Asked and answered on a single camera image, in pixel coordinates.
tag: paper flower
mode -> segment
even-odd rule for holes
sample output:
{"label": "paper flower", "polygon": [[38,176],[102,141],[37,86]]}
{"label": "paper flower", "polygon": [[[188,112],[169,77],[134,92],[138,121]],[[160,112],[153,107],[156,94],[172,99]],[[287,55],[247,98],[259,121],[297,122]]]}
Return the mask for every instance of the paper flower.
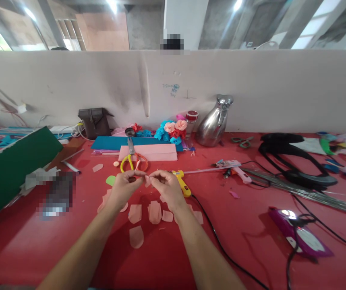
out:
{"label": "paper flower", "polygon": [[182,140],[181,140],[181,137],[178,137],[178,138],[172,137],[172,138],[170,139],[170,142],[173,143],[173,144],[175,144],[175,145],[178,145],[178,144],[181,144]]}
{"label": "paper flower", "polygon": [[169,133],[165,132],[164,135],[162,136],[162,140],[166,142],[170,142],[170,135]]}
{"label": "paper flower", "polygon": [[185,120],[185,117],[183,115],[177,115],[176,117],[177,117],[177,121],[178,120]]}
{"label": "paper flower", "polygon": [[173,122],[174,122],[173,120],[164,120],[164,121],[161,123],[161,128],[165,128],[166,123],[173,123]]}
{"label": "paper flower", "polygon": [[171,133],[174,131],[175,125],[176,125],[176,123],[174,123],[174,122],[173,123],[167,122],[164,126],[164,129],[166,132]]}
{"label": "paper flower", "polygon": [[139,126],[137,123],[135,123],[132,126],[132,129],[134,130],[134,132],[138,132],[139,130],[142,130],[142,126]]}
{"label": "paper flower", "polygon": [[188,122],[187,121],[184,121],[184,120],[178,120],[177,123],[176,123],[176,126],[175,128],[178,129],[178,130],[185,130],[186,127],[188,126]]}
{"label": "paper flower", "polygon": [[165,134],[165,130],[163,128],[158,128],[155,135],[154,135],[154,138],[155,139],[158,139],[158,140],[161,140],[162,139],[162,136]]}
{"label": "paper flower", "polygon": [[143,130],[143,137],[151,137],[151,132],[149,130]]}
{"label": "paper flower", "polygon": [[169,133],[170,137],[178,138],[181,135],[181,131],[175,129],[173,132]]}

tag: silver thermos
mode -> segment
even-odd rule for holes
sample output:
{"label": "silver thermos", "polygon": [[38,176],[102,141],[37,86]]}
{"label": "silver thermos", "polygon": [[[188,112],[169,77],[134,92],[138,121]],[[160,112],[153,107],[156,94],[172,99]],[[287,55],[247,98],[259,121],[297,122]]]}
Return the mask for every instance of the silver thermos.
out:
{"label": "silver thermos", "polygon": [[208,147],[216,146],[225,131],[229,106],[233,104],[231,95],[217,95],[214,108],[205,116],[197,128],[195,139]]}

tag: red lid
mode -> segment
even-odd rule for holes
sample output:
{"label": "red lid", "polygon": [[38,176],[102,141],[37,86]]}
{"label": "red lid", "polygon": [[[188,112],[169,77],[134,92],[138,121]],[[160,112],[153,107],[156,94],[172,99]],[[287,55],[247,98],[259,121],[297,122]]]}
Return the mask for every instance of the red lid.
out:
{"label": "red lid", "polygon": [[189,121],[195,121],[198,118],[198,113],[196,111],[189,111],[186,114],[186,119]]}

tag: metal wire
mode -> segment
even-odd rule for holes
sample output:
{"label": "metal wire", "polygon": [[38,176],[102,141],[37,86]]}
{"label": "metal wire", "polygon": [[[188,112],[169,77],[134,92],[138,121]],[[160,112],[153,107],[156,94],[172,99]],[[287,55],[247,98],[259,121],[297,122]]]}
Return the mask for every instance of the metal wire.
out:
{"label": "metal wire", "polygon": [[339,209],[341,211],[346,212],[346,202],[340,199],[336,199],[334,197],[324,195],[317,191],[313,191],[311,189],[299,186],[294,183],[290,183],[289,181],[282,180],[277,176],[270,175],[263,171],[252,170],[248,168],[241,168],[243,171],[253,175],[252,179],[257,181],[262,181],[263,179],[268,180],[271,183],[271,186],[276,187],[278,189],[282,189],[284,191],[292,192],[300,197],[305,199],[309,199],[327,206],[330,206],[335,209]]}

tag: yellow-handled scissors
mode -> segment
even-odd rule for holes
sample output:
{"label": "yellow-handled scissors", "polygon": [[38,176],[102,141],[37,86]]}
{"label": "yellow-handled scissors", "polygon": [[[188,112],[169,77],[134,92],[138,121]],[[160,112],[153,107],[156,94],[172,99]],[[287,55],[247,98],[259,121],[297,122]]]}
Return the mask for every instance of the yellow-handled scissors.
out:
{"label": "yellow-handled scissors", "polygon": [[130,153],[123,158],[122,163],[120,164],[121,172],[124,172],[123,165],[126,162],[126,160],[128,160],[130,162],[131,170],[134,170],[134,165],[133,165],[133,162],[131,161],[131,156],[134,155],[134,154],[137,157],[137,167],[135,168],[135,170],[138,169],[139,163],[141,162],[140,158],[143,158],[143,160],[146,162],[146,167],[144,169],[144,171],[146,171],[147,167],[149,166],[149,162],[141,154],[138,154],[138,153],[135,152],[133,140],[131,139],[131,137],[127,137],[127,144],[128,144],[128,148],[130,149]]}

